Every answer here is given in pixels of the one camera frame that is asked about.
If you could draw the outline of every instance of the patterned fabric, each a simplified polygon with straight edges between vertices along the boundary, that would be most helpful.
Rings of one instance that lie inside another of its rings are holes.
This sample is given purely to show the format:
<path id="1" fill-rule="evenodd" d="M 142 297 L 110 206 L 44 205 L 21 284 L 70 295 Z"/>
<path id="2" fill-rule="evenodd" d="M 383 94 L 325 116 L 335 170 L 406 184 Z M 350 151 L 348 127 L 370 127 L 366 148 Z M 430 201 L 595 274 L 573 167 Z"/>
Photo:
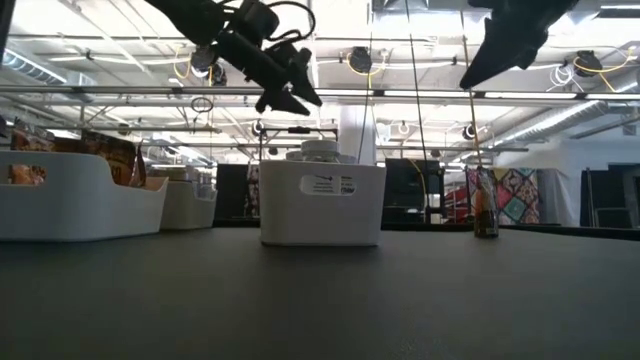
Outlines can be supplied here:
<path id="1" fill-rule="evenodd" d="M 535 169 L 495 168 L 497 179 L 496 196 L 500 225 L 538 224 L 540 212 L 538 202 L 538 172 Z M 467 171 L 471 211 L 475 212 L 478 171 Z"/>

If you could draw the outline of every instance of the black cable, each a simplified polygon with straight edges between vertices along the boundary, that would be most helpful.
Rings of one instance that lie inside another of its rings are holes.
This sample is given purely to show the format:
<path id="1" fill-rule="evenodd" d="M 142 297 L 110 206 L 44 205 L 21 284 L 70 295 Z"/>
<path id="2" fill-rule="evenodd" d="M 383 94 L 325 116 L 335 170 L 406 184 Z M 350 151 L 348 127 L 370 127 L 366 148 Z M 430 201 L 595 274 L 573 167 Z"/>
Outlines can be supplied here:
<path id="1" fill-rule="evenodd" d="M 373 30 L 371 30 L 371 32 L 369 33 L 369 56 L 371 56 L 373 53 L 372 47 L 373 47 Z M 370 84 L 371 84 L 371 67 L 369 67 L 369 71 L 367 72 L 367 92 L 365 94 L 365 100 L 364 100 L 364 119 L 362 120 L 362 133 L 360 134 L 360 150 L 358 150 L 358 164 L 360 164 L 360 157 L 362 156 L 362 146 L 364 145 L 364 132 L 367 129 L 367 114 L 369 113 L 369 109 L 368 109 L 369 91 L 371 90 L 371 87 L 369 86 Z M 377 160 L 378 159 L 377 159 L 377 151 L 376 151 L 376 155 L 373 161 L 376 162 Z"/>
<path id="2" fill-rule="evenodd" d="M 297 37 L 284 40 L 283 42 L 275 44 L 274 46 L 282 45 L 283 43 L 294 43 L 294 42 L 297 42 L 297 41 L 300 41 L 300 40 L 308 39 L 313 34 L 313 32 L 316 30 L 316 16 L 313 13 L 313 11 L 311 11 L 311 9 L 309 9 L 308 6 L 300 4 L 300 3 L 295 2 L 295 1 L 276 1 L 274 3 L 271 3 L 271 4 L 267 5 L 267 6 L 270 7 L 270 8 L 273 8 L 273 7 L 282 6 L 282 5 L 295 6 L 295 7 L 299 7 L 301 9 L 303 9 L 304 11 L 306 11 L 309 14 L 309 18 L 311 20 L 311 27 L 309 29 L 309 32 L 306 33 L 305 35 L 301 35 L 299 30 L 289 30 L 289 31 L 285 32 L 284 34 L 282 34 L 282 35 L 280 35 L 280 36 L 278 36 L 276 38 L 267 38 L 267 40 L 269 40 L 269 41 L 278 41 L 280 39 L 283 39 L 285 36 L 291 35 L 294 32 L 298 33 Z"/>
<path id="3" fill-rule="evenodd" d="M 424 163 L 425 166 L 427 166 L 427 147 L 424 145 L 424 129 L 422 128 L 422 110 L 420 109 L 420 95 L 418 93 L 418 91 L 420 91 L 420 87 L 418 85 L 418 70 L 416 69 L 416 53 L 415 50 L 413 49 L 413 34 L 411 33 L 411 16 L 409 15 L 409 0 L 404 0 L 404 4 L 406 7 L 406 11 L 407 11 L 407 25 L 409 26 L 409 42 L 411 45 L 411 62 L 413 64 L 413 79 L 414 79 L 414 83 L 415 83 L 415 87 L 416 87 L 416 103 L 418 104 L 418 123 L 420 124 L 420 143 L 422 144 L 422 154 L 424 155 Z M 425 178 L 425 187 L 428 189 L 429 188 L 429 174 L 427 173 L 427 176 Z M 426 208 L 430 207 L 429 204 L 429 194 L 427 192 L 426 194 L 426 198 L 427 198 L 427 206 Z"/>

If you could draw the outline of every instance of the sticker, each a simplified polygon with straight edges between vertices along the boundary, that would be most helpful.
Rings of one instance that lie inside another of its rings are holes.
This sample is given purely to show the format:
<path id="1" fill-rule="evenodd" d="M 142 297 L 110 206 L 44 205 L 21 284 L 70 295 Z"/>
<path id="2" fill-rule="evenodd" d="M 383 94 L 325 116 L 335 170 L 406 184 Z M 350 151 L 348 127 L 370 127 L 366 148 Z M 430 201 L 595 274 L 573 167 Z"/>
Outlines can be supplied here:
<path id="1" fill-rule="evenodd" d="M 351 196 L 356 189 L 350 176 L 305 175 L 300 181 L 300 190 L 308 195 Z"/>

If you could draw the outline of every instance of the hanging cable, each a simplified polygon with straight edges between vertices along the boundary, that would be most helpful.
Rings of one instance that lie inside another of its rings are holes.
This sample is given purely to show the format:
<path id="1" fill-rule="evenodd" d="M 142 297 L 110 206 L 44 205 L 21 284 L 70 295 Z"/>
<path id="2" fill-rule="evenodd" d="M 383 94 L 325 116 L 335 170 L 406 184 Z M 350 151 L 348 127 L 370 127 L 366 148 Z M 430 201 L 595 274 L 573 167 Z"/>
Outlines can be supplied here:
<path id="1" fill-rule="evenodd" d="M 418 123 L 420 124 L 420 145 L 422 145 L 422 155 L 424 157 L 424 162 L 425 164 L 427 163 L 427 147 L 424 144 L 424 128 L 422 126 L 422 109 L 420 106 L 420 86 L 418 84 L 418 70 L 416 69 L 416 52 L 415 49 L 413 47 L 413 33 L 411 31 L 411 15 L 409 14 L 409 0 L 404 0 L 404 5 L 406 8 L 406 13 L 407 13 L 407 25 L 409 27 L 409 44 L 411 45 L 411 63 L 413 64 L 413 82 L 415 84 L 415 88 L 416 88 L 416 104 L 418 105 Z M 426 196 L 427 193 L 427 186 L 429 184 L 429 178 L 427 177 L 426 182 L 424 182 L 424 192 L 425 192 L 425 206 L 424 206 L 424 221 L 427 221 L 427 208 L 430 208 L 431 205 L 429 204 L 429 197 Z"/>
<path id="2" fill-rule="evenodd" d="M 306 40 L 308 39 L 311 35 L 313 35 L 313 32 L 316 30 L 316 16 L 313 13 L 313 11 L 311 11 L 311 9 L 309 9 L 308 6 L 300 4 L 298 2 L 295 1 L 276 1 L 274 3 L 271 3 L 269 5 L 267 5 L 270 8 L 276 7 L 276 6 L 282 6 L 282 5 L 289 5 L 289 6 L 295 6 L 298 8 L 303 9 L 304 11 L 306 11 L 309 14 L 309 20 L 311 22 L 311 26 L 309 28 L 309 32 L 302 35 L 302 33 L 300 33 L 300 30 L 289 30 L 289 31 L 285 31 L 284 33 L 282 33 L 281 35 L 277 36 L 277 37 L 267 37 L 266 39 L 269 41 L 280 41 L 285 39 L 287 36 L 291 35 L 291 34 L 297 34 L 296 37 L 292 37 L 292 38 L 287 38 L 279 43 L 276 43 L 274 45 L 272 45 L 271 48 L 277 47 L 277 46 L 281 46 L 284 44 L 293 44 L 295 42 L 298 42 L 300 40 Z"/>
<path id="3" fill-rule="evenodd" d="M 180 55 L 180 48 L 176 46 L 176 57 L 175 60 L 178 60 L 178 56 Z M 173 63 L 173 72 L 176 74 L 177 77 L 179 77 L 180 79 L 186 79 L 189 77 L 189 73 L 191 72 L 191 56 L 189 56 L 189 61 L 187 62 L 187 72 L 182 75 L 180 74 L 180 72 L 178 71 L 178 64 L 177 63 Z"/>
<path id="4" fill-rule="evenodd" d="M 407 160 L 409 160 L 411 165 L 413 165 L 413 167 L 416 168 L 416 170 L 418 171 L 418 175 L 420 175 L 420 180 L 422 180 L 422 209 L 424 210 L 424 212 L 422 213 L 422 222 L 426 223 L 427 222 L 427 211 L 426 211 L 427 204 L 425 202 L 427 198 L 427 185 L 424 181 L 424 174 L 422 173 L 422 170 L 420 170 L 420 167 L 418 167 L 416 162 L 413 161 L 413 159 L 407 159 Z"/>
<path id="5" fill-rule="evenodd" d="M 607 78 L 604 77 L 603 73 L 600 73 L 598 75 L 600 75 L 600 77 L 602 78 L 602 81 L 604 81 L 605 85 L 607 85 L 607 87 L 609 88 L 609 90 L 611 90 L 611 92 L 617 92 L 616 89 L 611 85 L 609 80 L 607 80 Z"/>
<path id="6" fill-rule="evenodd" d="M 462 43 L 464 46 L 464 58 L 469 69 L 469 47 L 467 46 L 467 32 L 464 28 L 464 11 L 460 10 L 460 21 L 462 22 Z M 469 89 L 469 105 L 471 106 L 471 126 L 473 127 L 473 143 L 478 153 L 478 164 L 482 167 L 482 153 L 480 152 L 480 141 L 478 141 L 478 127 L 476 125 L 476 109 L 473 104 L 473 90 Z"/>
<path id="7" fill-rule="evenodd" d="M 372 46 L 373 46 L 373 29 L 369 33 L 369 51 L 371 51 Z M 362 120 L 362 133 L 360 134 L 360 149 L 358 150 L 358 164 L 360 164 L 360 158 L 362 157 L 362 146 L 364 145 L 364 134 L 365 134 L 365 130 L 367 129 L 367 114 L 369 113 L 369 91 L 370 90 L 371 90 L 371 68 L 369 68 L 369 73 L 367 74 L 367 96 L 365 97 L 365 100 L 364 100 L 364 119 Z"/>
<path id="8" fill-rule="evenodd" d="M 407 14 L 407 24 L 409 25 L 409 43 L 411 45 L 411 63 L 413 64 L 413 81 L 416 88 L 416 103 L 418 105 L 418 122 L 420 124 L 420 143 L 422 144 L 422 155 L 424 161 L 427 161 L 427 148 L 424 145 L 424 128 L 422 126 L 422 109 L 420 106 L 420 86 L 418 84 L 418 70 L 416 69 L 416 53 L 413 48 L 413 34 L 411 32 L 411 15 L 409 14 L 409 0 L 404 0 Z"/>
<path id="9" fill-rule="evenodd" d="M 597 69 L 589 69 L 588 67 L 584 67 L 580 64 L 578 64 L 578 60 L 580 60 L 579 57 L 576 56 L 575 59 L 573 59 L 573 65 L 575 67 L 577 67 L 580 70 L 584 70 L 584 71 L 588 71 L 588 72 L 592 72 L 592 73 L 596 73 L 596 74 L 606 74 L 606 73 L 610 73 L 616 70 L 620 70 L 622 68 L 624 68 L 625 66 L 627 66 L 627 64 L 629 63 L 629 61 L 631 61 L 631 54 L 633 54 L 633 48 L 629 48 L 629 53 L 627 55 L 627 58 L 625 59 L 625 61 L 618 66 L 614 66 L 612 68 L 609 69 L 605 69 L 605 70 L 597 70 Z"/>

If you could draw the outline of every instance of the wall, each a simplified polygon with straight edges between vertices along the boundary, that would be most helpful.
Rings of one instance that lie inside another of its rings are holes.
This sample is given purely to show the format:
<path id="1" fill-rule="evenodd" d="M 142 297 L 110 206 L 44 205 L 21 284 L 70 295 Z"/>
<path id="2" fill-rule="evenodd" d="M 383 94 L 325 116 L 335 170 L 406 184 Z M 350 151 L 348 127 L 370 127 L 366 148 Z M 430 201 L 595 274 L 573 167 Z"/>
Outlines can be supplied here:
<path id="1" fill-rule="evenodd" d="M 580 177 L 583 170 L 608 170 L 609 165 L 640 163 L 640 141 L 564 139 L 533 144 L 529 149 L 528 153 L 501 154 L 496 158 L 495 166 L 557 169 L 561 174 L 561 193 L 566 197 L 564 200 L 558 199 L 566 202 L 567 214 L 561 218 L 564 226 L 580 224 Z"/>

